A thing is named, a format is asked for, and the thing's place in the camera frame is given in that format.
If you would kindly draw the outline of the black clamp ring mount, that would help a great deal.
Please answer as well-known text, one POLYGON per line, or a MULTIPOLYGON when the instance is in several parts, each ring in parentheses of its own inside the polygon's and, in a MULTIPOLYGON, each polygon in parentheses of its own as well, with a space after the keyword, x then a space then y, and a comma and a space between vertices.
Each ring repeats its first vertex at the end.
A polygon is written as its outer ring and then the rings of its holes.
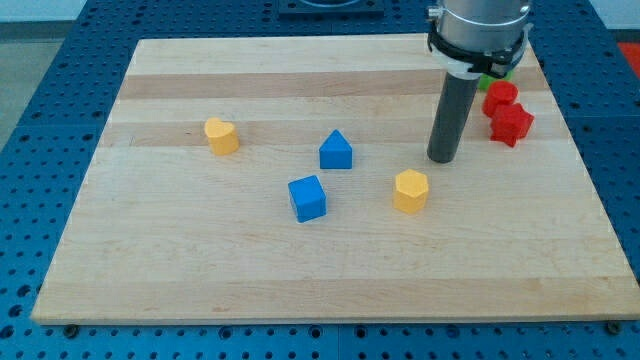
POLYGON ((462 80, 504 78, 523 58, 531 23, 432 22, 426 48, 462 80))

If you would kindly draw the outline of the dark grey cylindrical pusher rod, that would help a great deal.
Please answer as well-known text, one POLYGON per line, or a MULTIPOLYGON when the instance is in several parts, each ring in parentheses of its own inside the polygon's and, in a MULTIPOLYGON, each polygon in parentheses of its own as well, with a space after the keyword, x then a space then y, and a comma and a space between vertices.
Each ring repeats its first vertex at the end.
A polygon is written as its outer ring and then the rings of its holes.
POLYGON ((454 160, 469 116, 479 79, 446 74, 431 130, 427 156, 437 163, 454 160))

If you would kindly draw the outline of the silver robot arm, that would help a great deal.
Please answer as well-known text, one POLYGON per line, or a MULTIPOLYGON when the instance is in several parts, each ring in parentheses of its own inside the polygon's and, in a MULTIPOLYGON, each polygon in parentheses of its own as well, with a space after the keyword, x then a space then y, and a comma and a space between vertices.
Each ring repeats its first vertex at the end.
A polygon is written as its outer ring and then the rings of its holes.
POLYGON ((426 153, 454 160, 480 78, 504 78, 528 45, 528 0, 440 0, 427 10, 426 47, 446 70, 426 153))

